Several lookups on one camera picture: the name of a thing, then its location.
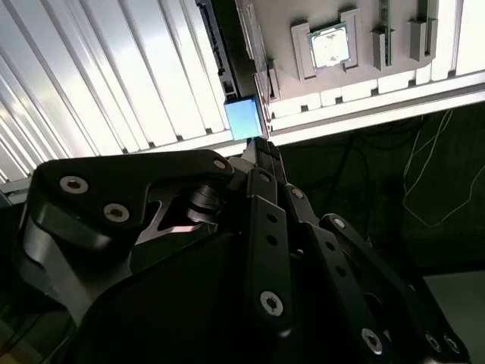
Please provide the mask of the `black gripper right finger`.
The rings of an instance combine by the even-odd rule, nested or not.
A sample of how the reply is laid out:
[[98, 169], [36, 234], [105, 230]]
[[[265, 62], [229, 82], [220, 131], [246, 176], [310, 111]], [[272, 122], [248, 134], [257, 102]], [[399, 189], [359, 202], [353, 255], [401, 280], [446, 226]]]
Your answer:
[[290, 221], [303, 244], [308, 271], [324, 280], [315, 302], [336, 312], [322, 322], [335, 326], [328, 353], [334, 363], [469, 363], [424, 279], [394, 269], [336, 214], [317, 218], [306, 195], [289, 184], [280, 150], [265, 143]]

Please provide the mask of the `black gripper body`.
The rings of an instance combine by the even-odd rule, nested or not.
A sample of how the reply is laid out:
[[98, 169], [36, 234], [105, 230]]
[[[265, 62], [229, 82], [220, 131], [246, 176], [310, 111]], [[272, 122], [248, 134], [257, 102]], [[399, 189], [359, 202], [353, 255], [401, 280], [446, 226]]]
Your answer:
[[244, 293], [246, 246], [219, 233], [110, 288], [74, 338], [76, 363], [363, 363], [365, 349], [314, 266], [303, 227], [288, 230], [293, 325], [270, 331]]

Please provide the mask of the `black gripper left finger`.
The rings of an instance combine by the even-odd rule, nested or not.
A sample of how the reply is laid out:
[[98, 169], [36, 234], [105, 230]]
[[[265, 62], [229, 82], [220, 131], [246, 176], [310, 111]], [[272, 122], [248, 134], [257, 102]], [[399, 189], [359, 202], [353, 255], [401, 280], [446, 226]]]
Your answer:
[[34, 172], [21, 246], [78, 329], [110, 288], [219, 233], [246, 246], [246, 299], [271, 332], [293, 325], [286, 213], [255, 138], [240, 157], [211, 150], [46, 162]]

